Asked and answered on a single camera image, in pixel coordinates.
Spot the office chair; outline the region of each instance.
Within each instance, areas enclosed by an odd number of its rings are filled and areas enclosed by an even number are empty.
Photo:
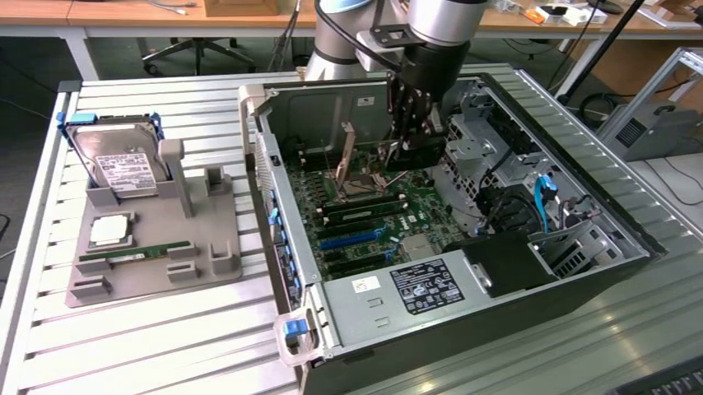
[[[254,65],[254,61],[251,58],[249,58],[245,54],[242,54],[238,51],[231,50],[230,48],[223,47],[222,45],[218,45],[214,43],[214,41],[221,40],[218,38],[195,38],[195,39],[187,39],[186,41],[179,41],[178,38],[171,38],[171,46],[162,49],[156,53],[151,53],[148,55],[142,54],[142,62],[144,63],[144,71],[155,76],[160,77],[159,68],[155,64],[151,63],[152,60],[166,58],[172,53],[185,51],[186,49],[195,48],[197,49],[197,76],[201,75],[201,58],[206,56],[206,49],[211,49],[215,52],[222,53],[223,55],[227,55],[230,58],[239,60],[241,62],[246,63],[249,65],[249,72],[257,72],[257,66]],[[238,39],[230,39],[230,47],[237,49],[238,48]]]

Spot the floor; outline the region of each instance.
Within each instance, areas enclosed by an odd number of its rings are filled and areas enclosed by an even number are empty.
[[[170,45],[168,39],[148,39],[148,47],[160,49]],[[265,70],[271,59],[274,39],[241,39],[241,51],[257,62]],[[477,39],[473,43],[467,63],[511,63],[525,68],[535,79],[546,84],[563,60],[563,53],[557,48],[546,51],[557,42],[549,44],[530,43],[527,40],[507,44],[501,39]],[[92,39],[91,48],[96,59],[96,68],[103,79],[126,79],[150,77],[143,70],[140,54],[135,39]],[[305,53],[313,48],[311,41],[299,39],[294,50]],[[531,60],[525,53],[539,53]],[[166,77],[193,75],[195,53],[186,51],[174,54],[168,59],[159,60],[159,70]],[[54,108],[54,93],[38,86],[15,70],[30,75],[50,89],[56,89],[59,82],[80,79],[80,74],[72,62],[72,56],[62,39],[0,38],[0,213],[10,217],[11,223],[0,239],[0,256],[11,251],[20,235],[22,221],[27,209],[28,197],[35,180],[36,166],[40,160],[40,149],[47,132],[47,119],[19,110],[6,100],[30,108],[40,114],[51,114]],[[285,69],[293,69],[290,60]],[[226,56],[207,52],[203,60],[203,74],[234,74],[246,72],[246,66],[239,65]],[[573,103],[594,92],[607,88],[595,78],[589,78],[575,96]],[[0,229],[4,219],[0,218]],[[0,260],[0,289],[7,278],[11,257]]]

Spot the power supply label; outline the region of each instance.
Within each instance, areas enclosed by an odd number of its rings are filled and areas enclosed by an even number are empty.
[[[445,260],[437,259],[391,272],[395,288],[413,315],[463,300]]]
[[[146,153],[96,156],[96,160],[115,192],[156,188]]]

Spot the hard drive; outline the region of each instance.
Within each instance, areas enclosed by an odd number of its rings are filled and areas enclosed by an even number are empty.
[[[80,160],[99,188],[119,198],[156,194],[156,183],[170,179],[159,158],[159,125],[148,116],[94,119],[66,127]]]

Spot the motherboard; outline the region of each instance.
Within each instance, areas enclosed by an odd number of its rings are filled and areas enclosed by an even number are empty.
[[[338,184],[339,157],[325,155],[306,155],[287,168],[327,280],[431,257],[465,239],[425,170],[375,171],[373,154],[357,151]]]

